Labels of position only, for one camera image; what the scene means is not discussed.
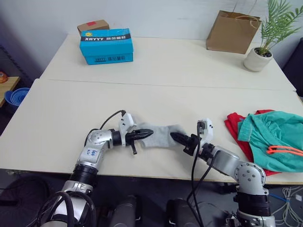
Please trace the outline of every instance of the white table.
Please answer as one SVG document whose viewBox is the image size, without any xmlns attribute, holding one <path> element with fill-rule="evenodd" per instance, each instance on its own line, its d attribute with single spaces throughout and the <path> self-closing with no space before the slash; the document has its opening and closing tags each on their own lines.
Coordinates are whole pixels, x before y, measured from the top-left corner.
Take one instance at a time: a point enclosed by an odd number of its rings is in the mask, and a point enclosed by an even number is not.
<svg viewBox="0 0 303 227">
<path fill-rule="evenodd" d="M 200 40 L 133 38 L 134 61 L 106 65 L 87 65 L 79 43 L 79 35 L 68 35 L 41 78 L 295 91 L 275 60 L 251 72 L 243 66 L 246 55 L 209 51 Z"/>
<path fill-rule="evenodd" d="M 137 122 L 155 125 L 180 124 L 195 133 L 198 119 L 209 117 L 214 125 L 213 144 L 246 160 L 227 131 L 224 120 L 232 112 L 242 115 L 259 109 L 274 109 L 303 115 L 303 105 L 292 91 L 166 87 L 85 83 L 37 79 L 0 137 L 0 168 L 71 173 L 84 139 L 110 114 L 125 109 Z M 118 118 L 106 129 L 117 128 Z M 128 175 L 190 179 L 192 157 L 172 149 L 115 148 L 106 152 L 101 175 Z M 207 166 L 199 160 L 195 178 Z M 209 181 L 233 182 L 211 170 Z M 303 173 L 283 173 L 267 183 L 302 184 Z"/>
</svg>

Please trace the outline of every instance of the white wall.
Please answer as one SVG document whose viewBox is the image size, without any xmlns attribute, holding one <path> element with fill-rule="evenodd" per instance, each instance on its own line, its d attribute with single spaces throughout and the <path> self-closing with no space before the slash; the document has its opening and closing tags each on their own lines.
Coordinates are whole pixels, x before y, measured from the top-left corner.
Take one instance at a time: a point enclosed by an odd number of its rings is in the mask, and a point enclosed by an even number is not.
<svg viewBox="0 0 303 227">
<path fill-rule="evenodd" d="M 206 39 L 218 11 L 232 11 L 236 3 L 235 11 L 249 13 L 255 0 L 0 0 L 0 29 L 8 28 L 0 38 L 14 37 L 39 77 L 78 24 L 105 19 L 111 28 L 129 27 L 133 36 Z M 267 1 L 257 0 L 250 15 L 266 14 Z M 303 32 L 274 49 L 281 65 L 300 36 Z"/>
</svg>

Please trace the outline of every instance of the orange drawstring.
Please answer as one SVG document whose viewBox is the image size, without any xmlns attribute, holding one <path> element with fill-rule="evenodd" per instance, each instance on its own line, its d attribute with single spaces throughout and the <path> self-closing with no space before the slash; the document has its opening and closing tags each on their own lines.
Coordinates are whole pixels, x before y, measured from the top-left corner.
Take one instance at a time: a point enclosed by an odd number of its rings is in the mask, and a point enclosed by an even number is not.
<svg viewBox="0 0 303 227">
<path fill-rule="evenodd" d="M 303 150 L 299 150 L 299 149 L 287 147 L 287 146 L 276 146 L 276 145 L 269 146 L 267 153 L 270 155 L 274 154 L 274 153 L 291 153 L 294 155 L 303 156 Z"/>
</svg>

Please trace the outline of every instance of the brown paper bag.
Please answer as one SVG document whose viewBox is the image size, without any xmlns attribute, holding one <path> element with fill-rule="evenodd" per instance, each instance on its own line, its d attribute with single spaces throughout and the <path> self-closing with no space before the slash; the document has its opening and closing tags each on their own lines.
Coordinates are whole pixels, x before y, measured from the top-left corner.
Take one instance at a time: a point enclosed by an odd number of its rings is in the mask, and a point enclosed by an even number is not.
<svg viewBox="0 0 303 227">
<path fill-rule="evenodd" d="M 259 17 L 220 10 L 206 40 L 206 48 L 245 54 L 261 22 Z"/>
</svg>

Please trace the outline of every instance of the white plant pot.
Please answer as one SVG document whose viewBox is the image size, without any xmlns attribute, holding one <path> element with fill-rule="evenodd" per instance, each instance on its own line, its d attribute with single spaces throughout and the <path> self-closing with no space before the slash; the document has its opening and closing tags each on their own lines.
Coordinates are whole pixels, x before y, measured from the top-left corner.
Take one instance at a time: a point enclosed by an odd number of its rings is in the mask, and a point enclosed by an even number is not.
<svg viewBox="0 0 303 227">
<path fill-rule="evenodd" d="M 258 55 L 255 51 L 256 48 L 252 48 L 246 59 L 244 60 L 244 66 L 251 71 L 261 71 L 269 62 L 273 59 L 273 54 L 270 57 L 263 57 Z"/>
</svg>

